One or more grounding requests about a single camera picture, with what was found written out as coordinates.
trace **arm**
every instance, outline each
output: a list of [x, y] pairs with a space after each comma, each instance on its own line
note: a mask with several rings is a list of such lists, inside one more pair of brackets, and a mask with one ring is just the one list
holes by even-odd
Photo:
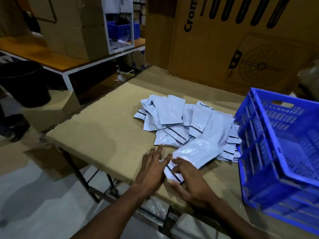
[[142, 167], [135, 183], [113, 204], [109, 205], [94, 217], [86, 226], [79, 230], [72, 239], [116, 239], [120, 238], [127, 222], [133, 213], [158, 190], [164, 179], [164, 168], [172, 155], [169, 154], [162, 162], [163, 146], [157, 151], [151, 149], [142, 160]]
[[184, 201], [198, 209], [209, 211], [231, 238], [265, 238], [260, 230], [246, 222], [230, 207], [226, 200], [219, 198], [210, 189], [199, 170], [189, 161], [177, 158], [173, 159], [172, 162], [177, 164], [172, 169], [172, 173], [182, 174], [187, 189], [185, 190], [176, 181], [169, 180], [168, 182]]

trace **crate handle hole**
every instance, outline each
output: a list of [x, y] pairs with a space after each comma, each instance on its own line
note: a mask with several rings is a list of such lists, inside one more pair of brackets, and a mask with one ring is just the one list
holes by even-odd
[[286, 108], [293, 108], [294, 104], [291, 103], [287, 103], [287, 102], [282, 102], [282, 101], [272, 101], [271, 102], [273, 105], [279, 105], [279, 106], [283, 106]]

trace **table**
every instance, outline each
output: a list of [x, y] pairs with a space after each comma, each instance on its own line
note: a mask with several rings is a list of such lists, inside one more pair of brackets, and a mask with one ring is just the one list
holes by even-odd
[[[71, 153], [110, 176], [130, 183], [141, 167], [142, 155], [154, 144], [155, 132], [143, 131], [143, 122], [133, 118], [141, 108], [140, 100], [151, 94], [175, 95], [193, 104], [200, 100], [216, 110], [233, 115], [244, 99], [237, 94], [169, 76], [167, 70], [152, 66], [59, 124], [47, 133], [47, 137], [66, 155]], [[164, 147], [164, 155], [173, 150]], [[267, 231], [270, 238], [316, 238], [313, 234], [244, 206], [236, 163], [216, 160], [201, 172], [219, 197], [226, 199], [246, 221]], [[160, 187], [155, 196], [169, 203], [173, 209], [192, 213], [167, 183]], [[195, 216], [218, 228], [214, 220]]]
[[42, 64], [45, 69], [61, 75], [68, 90], [73, 90], [69, 74], [137, 50], [143, 50], [145, 48], [145, 39], [134, 40], [134, 45], [134, 48], [125, 52], [119, 52], [95, 61], [87, 61], [50, 51], [42, 37], [26, 35], [0, 38], [0, 52], [19, 60], [32, 60]]

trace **blue bin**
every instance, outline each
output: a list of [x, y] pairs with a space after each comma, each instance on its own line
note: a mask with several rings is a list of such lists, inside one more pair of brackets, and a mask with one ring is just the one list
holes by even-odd
[[[110, 39], [125, 39], [129, 35], [128, 41], [131, 40], [131, 25], [115, 25], [116, 21], [107, 21], [108, 37]], [[140, 28], [138, 23], [134, 23], [134, 39], [140, 38]]]
[[235, 122], [244, 202], [319, 235], [319, 103], [252, 88]]

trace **right hand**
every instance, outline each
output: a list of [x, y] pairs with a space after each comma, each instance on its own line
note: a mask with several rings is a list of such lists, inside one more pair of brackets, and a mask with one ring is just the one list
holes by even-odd
[[218, 197], [206, 183], [199, 170], [189, 161], [179, 157], [172, 159], [172, 162], [177, 165], [172, 169], [172, 173], [180, 173], [183, 176], [186, 189], [178, 182], [168, 180], [171, 188], [190, 205], [208, 209], [209, 202]]

